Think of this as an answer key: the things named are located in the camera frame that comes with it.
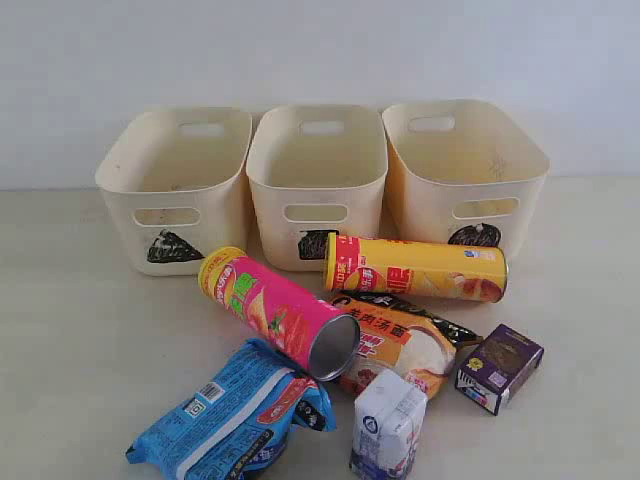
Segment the yellow Lay's chips can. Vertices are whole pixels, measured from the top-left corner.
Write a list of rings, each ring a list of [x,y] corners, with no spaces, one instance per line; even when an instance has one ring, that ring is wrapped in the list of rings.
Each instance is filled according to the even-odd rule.
[[[508,265],[494,247],[366,239],[330,233],[325,288],[499,302]]]

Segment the pink Lay's chips can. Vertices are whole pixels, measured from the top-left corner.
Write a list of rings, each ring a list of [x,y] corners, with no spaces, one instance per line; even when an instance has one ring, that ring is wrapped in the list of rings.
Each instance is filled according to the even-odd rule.
[[[356,318],[249,257],[222,247],[202,262],[201,290],[320,381],[351,365],[360,341]]]

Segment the orange instant noodle bag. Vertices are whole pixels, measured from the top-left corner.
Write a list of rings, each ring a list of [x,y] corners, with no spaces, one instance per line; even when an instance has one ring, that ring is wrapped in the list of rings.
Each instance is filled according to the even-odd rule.
[[[331,304],[360,325],[356,357],[338,379],[354,396],[390,369],[431,399],[446,384],[458,350],[483,341],[475,332],[393,294],[343,291]]]

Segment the white blue milk carton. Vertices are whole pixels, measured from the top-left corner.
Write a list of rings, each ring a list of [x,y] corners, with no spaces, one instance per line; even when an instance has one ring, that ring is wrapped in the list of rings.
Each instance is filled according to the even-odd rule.
[[[428,398],[390,369],[355,399],[349,466],[360,479],[405,479],[412,470]]]

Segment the blue instant noodle bag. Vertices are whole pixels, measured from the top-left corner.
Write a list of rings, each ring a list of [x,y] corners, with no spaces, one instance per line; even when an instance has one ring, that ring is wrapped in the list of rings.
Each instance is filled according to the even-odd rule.
[[[244,479],[272,465],[297,427],[331,432],[326,389],[265,341],[249,339],[190,398],[126,450],[167,479]]]

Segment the purple milk carton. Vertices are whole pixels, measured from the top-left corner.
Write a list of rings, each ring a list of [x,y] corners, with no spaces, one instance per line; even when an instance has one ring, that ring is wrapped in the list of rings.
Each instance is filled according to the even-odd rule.
[[[461,363],[454,388],[497,416],[541,363],[544,348],[498,325]]]

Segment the cream bin with square mark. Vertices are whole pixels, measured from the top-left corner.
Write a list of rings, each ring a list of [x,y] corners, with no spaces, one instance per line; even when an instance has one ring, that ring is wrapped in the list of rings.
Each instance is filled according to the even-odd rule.
[[[266,260],[321,271],[329,233],[379,233],[388,173],[380,114],[359,105],[290,105],[266,112],[246,173]]]

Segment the cream bin with triangle mark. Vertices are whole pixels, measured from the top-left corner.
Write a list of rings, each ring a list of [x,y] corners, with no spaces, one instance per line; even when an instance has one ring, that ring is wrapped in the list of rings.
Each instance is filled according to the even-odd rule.
[[[195,275],[214,250],[246,247],[252,133],[251,114],[229,107],[152,111],[127,126],[95,181],[136,270]]]

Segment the cream bin with circle mark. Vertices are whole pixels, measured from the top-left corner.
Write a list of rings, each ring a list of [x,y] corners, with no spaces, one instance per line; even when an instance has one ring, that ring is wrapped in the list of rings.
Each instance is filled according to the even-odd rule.
[[[400,238],[495,246],[515,259],[550,170],[534,141],[479,100],[395,104],[382,120],[385,200]]]

